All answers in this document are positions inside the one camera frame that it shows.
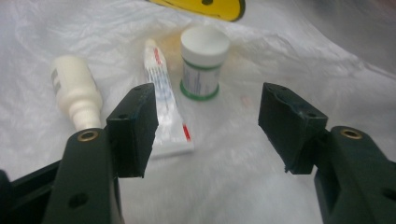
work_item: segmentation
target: toothpaste tube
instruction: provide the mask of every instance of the toothpaste tube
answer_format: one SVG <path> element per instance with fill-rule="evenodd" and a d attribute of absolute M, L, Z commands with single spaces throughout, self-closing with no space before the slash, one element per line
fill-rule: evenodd
<path fill-rule="evenodd" d="M 189 130 L 177 110 L 166 67 L 166 60 L 154 40 L 145 46 L 146 81 L 154 83 L 159 126 L 155 133 L 151 157 L 168 156 L 192 151 Z"/>

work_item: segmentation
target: yellow tool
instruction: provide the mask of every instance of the yellow tool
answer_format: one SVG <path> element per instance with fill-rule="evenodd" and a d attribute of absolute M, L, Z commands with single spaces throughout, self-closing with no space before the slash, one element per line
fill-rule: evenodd
<path fill-rule="evenodd" d="M 245 0 L 149 0 L 166 7 L 183 9 L 224 21 L 237 21 L 245 12 Z"/>

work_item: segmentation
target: white plastic sheet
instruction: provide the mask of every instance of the white plastic sheet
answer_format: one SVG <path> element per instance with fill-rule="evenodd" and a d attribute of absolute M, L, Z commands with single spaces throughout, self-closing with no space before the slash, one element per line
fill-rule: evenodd
<path fill-rule="evenodd" d="M 74 128 L 56 106 L 54 58 L 87 59 L 104 97 L 105 123 L 128 90 L 144 82 L 144 42 L 151 37 L 168 61 L 195 151 L 150 160 L 144 179 L 121 180 L 126 223 L 320 223 L 313 176 L 285 174 L 257 125 L 262 83 L 300 94 L 330 117 L 329 128 L 367 132 L 395 161 L 396 81 L 271 2 L 254 2 L 267 12 L 264 24 L 249 11 L 240 21 L 261 29 L 141 1 L 1 2 L 0 168 L 15 180 L 62 157 Z M 189 100 L 178 88 L 179 35 L 195 24 L 214 25 L 232 40 L 220 93 L 208 102 Z"/>

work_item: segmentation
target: dropper bottle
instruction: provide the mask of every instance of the dropper bottle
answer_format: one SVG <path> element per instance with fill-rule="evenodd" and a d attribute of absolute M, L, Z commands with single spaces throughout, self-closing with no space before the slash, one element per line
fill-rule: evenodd
<path fill-rule="evenodd" d="M 64 55 L 53 61 L 50 71 L 58 106 L 76 130 L 101 128 L 103 100 L 86 62 Z"/>

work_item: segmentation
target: black edge of yellow object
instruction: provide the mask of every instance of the black edge of yellow object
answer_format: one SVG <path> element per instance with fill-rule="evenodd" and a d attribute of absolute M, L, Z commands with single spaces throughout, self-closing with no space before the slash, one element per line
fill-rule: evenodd
<path fill-rule="evenodd" d="M 149 0 L 152 3 L 187 10 L 224 21 L 238 21 L 245 14 L 245 0 Z"/>

